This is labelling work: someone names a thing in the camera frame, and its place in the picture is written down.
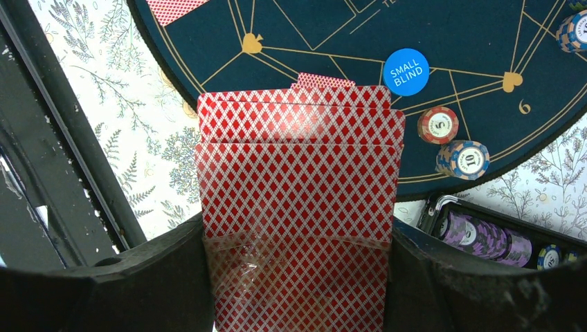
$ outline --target blue poker chip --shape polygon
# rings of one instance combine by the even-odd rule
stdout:
[[[565,255],[565,261],[576,261],[577,258],[579,258],[579,254],[573,250],[569,250]]]
[[[536,267],[539,270],[548,270],[558,266],[561,260],[561,249],[557,245],[549,244],[540,250]]]
[[[383,81],[396,95],[410,96],[419,93],[428,83],[428,60],[412,48],[395,51],[383,66]]]

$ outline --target plastic wrap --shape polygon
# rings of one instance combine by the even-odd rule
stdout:
[[[222,331],[379,331],[389,243],[247,230],[204,239]]]

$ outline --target red playing card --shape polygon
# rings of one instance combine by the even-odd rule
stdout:
[[[188,14],[207,0],[147,0],[149,8],[162,26]]]
[[[392,147],[200,144],[196,160],[220,331],[381,329]]]
[[[204,240],[218,331],[380,331],[389,243],[240,232]]]
[[[199,105],[203,142],[391,145],[401,151],[406,118],[384,108],[208,100]]]
[[[344,80],[329,76],[316,74],[299,73],[298,86],[307,88],[324,88],[324,87],[350,87],[354,86],[354,81]]]
[[[347,88],[278,89],[204,93],[199,107],[209,100],[234,102],[275,102],[278,104],[315,104],[344,107],[385,108],[391,106],[391,91],[385,86],[353,86]]]
[[[399,152],[385,145],[200,144],[206,236],[272,232],[389,241]]]

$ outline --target gold heart symbol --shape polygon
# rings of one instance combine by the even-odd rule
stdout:
[[[514,87],[522,85],[524,79],[522,75],[518,73],[504,73],[503,74],[503,90],[510,93],[514,90]]]
[[[261,40],[263,40],[261,35],[257,35],[257,37],[255,37],[254,34],[247,33],[242,39],[243,53],[255,54],[261,52],[263,49],[263,45],[260,43]]]

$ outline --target red diamond pattern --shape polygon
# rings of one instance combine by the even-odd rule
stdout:
[[[405,125],[389,90],[205,93],[198,103],[217,330],[380,331]]]
[[[385,86],[354,86],[345,88],[277,89],[212,92],[199,96],[198,105],[209,100],[232,102],[268,102],[313,104],[344,107],[385,108],[391,106],[391,92]]]
[[[389,241],[399,164],[393,147],[200,144],[196,161],[209,238],[239,232],[254,216],[271,234],[279,225],[286,233]]]
[[[406,120],[401,111],[385,108],[200,102],[202,141],[211,143],[364,144],[401,150]]]
[[[208,0],[147,0],[151,11],[161,26],[166,26],[176,19],[205,4]]]
[[[298,82],[291,85],[292,89],[325,88],[354,86],[354,81],[329,76],[299,73]]]
[[[388,242],[262,235],[205,240],[219,331],[380,331]]]

